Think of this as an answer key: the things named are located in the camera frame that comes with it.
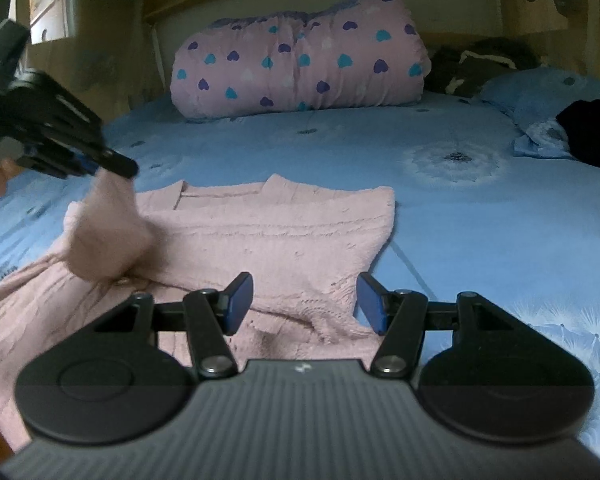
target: gray ribbed surface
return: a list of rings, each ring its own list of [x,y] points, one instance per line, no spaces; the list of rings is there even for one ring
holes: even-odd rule
[[[356,361],[309,364],[252,361],[239,377],[203,384],[176,420],[132,444],[39,440],[1,469],[14,480],[600,478],[600,462],[574,440],[483,446],[433,422],[404,383],[373,379]]]

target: pink sweater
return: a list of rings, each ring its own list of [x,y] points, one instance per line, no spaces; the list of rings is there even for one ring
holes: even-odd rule
[[[250,358],[360,358],[379,345],[352,316],[355,283],[388,240],[390,188],[357,192],[264,183],[195,188],[177,182],[134,193],[101,172],[72,203],[49,252],[0,282],[0,431],[13,449],[29,441],[13,399],[22,367],[138,290],[177,301],[222,289],[241,271],[254,300],[228,342]],[[160,333],[160,348],[190,365],[186,337]]]

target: teal heart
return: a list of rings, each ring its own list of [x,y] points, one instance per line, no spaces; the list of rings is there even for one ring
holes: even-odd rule
[[[419,64],[414,63],[409,69],[409,75],[411,77],[417,77],[419,75],[422,75],[422,67]]]
[[[302,54],[298,57],[298,66],[309,66],[311,65],[311,58],[308,54]]]
[[[376,40],[387,41],[391,39],[391,35],[386,30],[378,30],[376,32]]]
[[[347,56],[347,54],[340,54],[338,58],[338,66],[340,68],[346,68],[347,66],[353,65],[353,60]]]

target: circular cover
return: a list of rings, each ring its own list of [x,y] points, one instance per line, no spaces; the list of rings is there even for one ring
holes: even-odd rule
[[[136,338],[113,336],[61,344],[24,368],[15,397],[32,432],[104,446],[148,433],[180,411],[192,389],[189,373]]]
[[[497,345],[450,348],[424,367],[418,383],[418,396],[436,419],[501,444],[575,433],[593,394],[589,371],[577,359],[552,362],[550,356],[513,355],[510,347],[507,352]]]

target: bed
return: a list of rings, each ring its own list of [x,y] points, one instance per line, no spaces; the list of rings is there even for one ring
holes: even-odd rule
[[[202,124],[165,95],[106,129],[111,147],[139,163],[138,191],[273,173],[337,189],[393,187],[395,229],[374,276],[437,301],[475,290],[579,357],[596,383],[580,439],[600,456],[600,169],[513,157],[519,134],[490,105],[428,92],[409,107]],[[0,200],[0,279],[45,252],[89,185],[33,173],[11,182]],[[449,333],[430,333],[422,363],[449,345]]]

